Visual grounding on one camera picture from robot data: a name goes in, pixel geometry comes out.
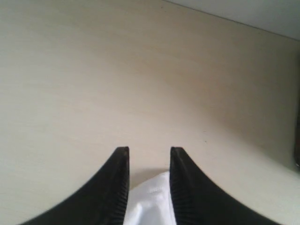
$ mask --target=white cloth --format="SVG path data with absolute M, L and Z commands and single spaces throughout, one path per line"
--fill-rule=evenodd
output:
M 176 225 L 169 172 L 149 179 L 129 192 L 124 225 Z

